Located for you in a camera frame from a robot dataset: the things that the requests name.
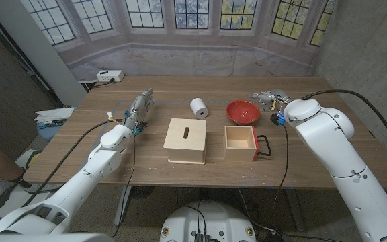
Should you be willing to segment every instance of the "red bowl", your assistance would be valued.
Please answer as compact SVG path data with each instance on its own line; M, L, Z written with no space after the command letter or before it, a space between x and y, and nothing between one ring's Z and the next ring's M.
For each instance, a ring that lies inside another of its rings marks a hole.
M258 120L261 112L251 102L235 100L226 106L226 115L237 125L249 125Z

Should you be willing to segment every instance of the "concrete wall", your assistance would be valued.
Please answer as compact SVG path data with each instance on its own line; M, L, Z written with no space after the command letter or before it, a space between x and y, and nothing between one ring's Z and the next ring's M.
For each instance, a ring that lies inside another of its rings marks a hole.
M387 120L387 1L339 1L322 43L312 75L335 89L359 92ZM356 97L341 96L387 148L387 131L376 115Z

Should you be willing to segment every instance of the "wooden box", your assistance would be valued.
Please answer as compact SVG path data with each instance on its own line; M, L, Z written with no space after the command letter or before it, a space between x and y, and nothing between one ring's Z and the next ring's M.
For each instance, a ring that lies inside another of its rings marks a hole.
M164 142L168 162L204 165L206 126L205 120L172 118Z
M259 151L255 128L225 126L224 147L227 161L254 161Z

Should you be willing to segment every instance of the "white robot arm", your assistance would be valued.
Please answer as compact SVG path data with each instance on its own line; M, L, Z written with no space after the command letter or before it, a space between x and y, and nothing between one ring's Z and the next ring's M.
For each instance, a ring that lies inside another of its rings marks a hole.
M387 242L387 194L348 141L354 127L334 108L313 99L294 100L281 90L254 93L264 110L276 111L331 175L364 241Z
M150 88L132 103L123 124L101 137L86 165L49 199L14 210L0 220L0 233L58 235L66 232L76 212L95 186L115 171L126 152L125 142L145 127L144 119L153 105Z

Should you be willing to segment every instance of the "window pane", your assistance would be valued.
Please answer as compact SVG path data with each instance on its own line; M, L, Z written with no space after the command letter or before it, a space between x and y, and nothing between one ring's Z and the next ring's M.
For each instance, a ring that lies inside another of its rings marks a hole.
M89 34L112 28L102 0L82 0L74 7Z
M138 12L140 11L138 9L138 5L137 5L137 0L126 0L126 5L128 6L128 11L129 12Z
M73 33L71 32L70 26L68 26L68 24L59 26L59 31L62 33L62 36L65 40L70 40L74 38Z
M50 16L50 13L47 10L38 12L38 17L41 19L46 28L56 26L56 24L53 22L52 17Z
M161 13L152 13L153 27L163 27L164 22Z
M99 20L104 30L109 30L112 28L112 25L108 21L108 17L106 15L99 16Z
M292 31L292 27L294 26L294 23L285 21L285 24L283 25L282 34L284 36L290 36L290 32Z
M222 14L232 14L232 5L234 0L223 0L222 2Z
M335 0L328 0L325 8L323 9L322 16L317 24L316 31L311 40L311 44L320 46L322 42L323 35L325 34L325 30L327 29L329 19L331 18L331 14L334 9Z
M83 25L86 27L86 30L89 34L95 33L95 30L93 29L92 24L89 21L89 19L83 19L82 22L83 22Z
M281 34L282 33L282 28L283 28L284 20L282 19L276 19L273 27L273 32L276 34Z
M289 4L280 3L279 11L277 12L277 17L285 19L286 14L288 13L288 9L289 9Z
M92 2L85 1L85 2L82 2L81 4L83 4L83 7L86 10L87 17L95 17L97 15L93 8Z
M175 6L176 13L186 12L185 0L174 0L174 6Z
M50 28L47 30L48 30L49 34L52 36L52 39L53 39L55 44L59 44L59 43L62 43L65 41L64 38L62 37L62 34L59 32L57 27Z
M243 14L246 0L234 0L234 7L232 8L233 14Z
M208 0L198 0L198 13L208 13Z
M334 3L335 3L335 0L328 0L327 6L325 7L324 12L329 14L333 13Z
M252 28L253 23L253 15L244 15L243 22L241 23L242 29L250 29Z
M320 18L320 21L319 21L319 25L317 25L318 30L325 31L327 29L329 18L331 18L331 15L327 13L322 14L322 17Z
M162 13L161 0L148 0L150 2L150 10L153 13Z
M182 13L175 14L175 27L186 28L186 14L182 14Z
M196 14L187 15L187 27L196 28Z
M79 14L81 19L87 18L85 9L83 8L83 5L81 3L74 4L74 7L77 10L77 13Z
M292 33L290 34L290 37L297 40L298 37L300 37L301 30L302 30L301 24L294 24L294 28L292 29Z
M312 44L320 46L320 43L322 42L322 37L323 37L324 33L325 32L323 32L321 30L316 30L316 32L314 33L313 39L312 39Z
M143 12L143 13L151 12L150 6L148 5L148 0L138 0L138 6L140 6L140 12Z
M282 0L275 17L273 33L297 40L308 15L310 0Z
M49 13L53 17L53 20L57 25L63 25L67 23L67 20L65 19L59 8L50 9Z
M106 14L104 5L101 0L92 0L92 4L95 8L95 11L97 12L97 15L104 15Z
M103 30L103 28L101 26L101 22L99 21L98 17L91 17L90 20L91 20L92 26L96 32Z
M198 14L198 28L208 28L208 14Z
M56 3L55 0L42 0L44 2L44 5L46 8L51 8L51 7L58 7L58 4Z
M220 28L230 29L231 28L231 15L222 15L220 18Z
M141 17L139 13L130 13L132 26L134 27L142 27Z
M245 14L254 14L255 8L256 8L256 0L246 0Z
M144 27L153 27L152 15L150 13L141 13L141 20Z
M298 15L296 16L295 22L298 24L304 24L307 18L307 13L308 13L308 9L300 7L300 10L298 11Z
M289 21L292 21L294 22L295 21L295 17L296 17L296 14L298 13L298 10L300 8L299 7L296 7L294 5L291 5L289 7L289 11L288 11L288 14L286 15L286 20L289 20Z
M196 13L196 0L186 0L186 7L188 13Z
M232 29L241 28L241 18L242 18L242 15L233 15L232 16L232 23L231 23Z
M128 6L132 27L164 27L161 0L125 0L125 2Z
M30 0L30 3L32 4L32 7L34 8L34 11L43 10L42 7L41 7L41 4L39 4L37 0Z
M256 3L257 0L223 0L220 28L250 30L255 17Z

